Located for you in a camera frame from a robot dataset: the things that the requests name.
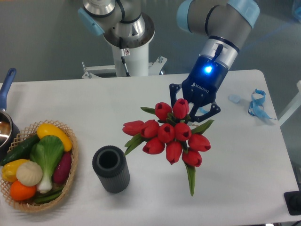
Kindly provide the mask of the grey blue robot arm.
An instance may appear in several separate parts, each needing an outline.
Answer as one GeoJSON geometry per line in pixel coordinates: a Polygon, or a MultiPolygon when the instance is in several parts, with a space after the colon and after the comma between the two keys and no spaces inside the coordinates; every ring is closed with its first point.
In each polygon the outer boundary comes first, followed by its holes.
{"type": "MultiPolygon", "coordinates": [[[[253,0],[186,0],[178,8],[178,26],[208,36],[199,57],[181,84],[169,86],[171,104],[177,92],[192,104],[184,121],[202,122],[220,112],[216,93],[259,16],[253,0]]],[[[152,19],[138,0],[85,0],[78,10],[84,26],[111,45],[118,77],[149,75],[152,19]]]]}

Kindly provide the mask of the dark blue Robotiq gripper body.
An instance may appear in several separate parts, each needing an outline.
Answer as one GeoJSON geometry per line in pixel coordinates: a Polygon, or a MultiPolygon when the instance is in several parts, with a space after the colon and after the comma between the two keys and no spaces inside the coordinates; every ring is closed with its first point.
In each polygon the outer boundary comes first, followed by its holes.
{"type": "Polygon", "coordinates": [[[211,62],[205,56],[198,57],[189,76],[182,82],[183,98],[197,107],[212,103],[227,73],[228,68],[222,64],[211,62]]]}

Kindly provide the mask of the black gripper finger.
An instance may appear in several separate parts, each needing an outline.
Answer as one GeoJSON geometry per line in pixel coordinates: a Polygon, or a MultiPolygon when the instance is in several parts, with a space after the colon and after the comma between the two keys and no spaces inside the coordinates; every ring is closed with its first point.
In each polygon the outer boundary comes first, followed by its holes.
{"type": "Polygon", "coordinates": [[[171,83],[169,85],[170,99],[171,99],[171,107],[173,107],[177,101],[177,93],[182,88],[181,84],[171,83]]]}
{"type": "Polygon", "coordinates": [[[218,114],[221,111],[220,107],[216,104],[216,102],[211,103],[211,108],[210,108],[209,112],[206,112],[202,115],[196,116],[198,109],[199,109],[199,106],[194,104],[189,113],[189,116],[190,116],[189,121],[190,122],[202,122],[202,121],[218,114]]]}

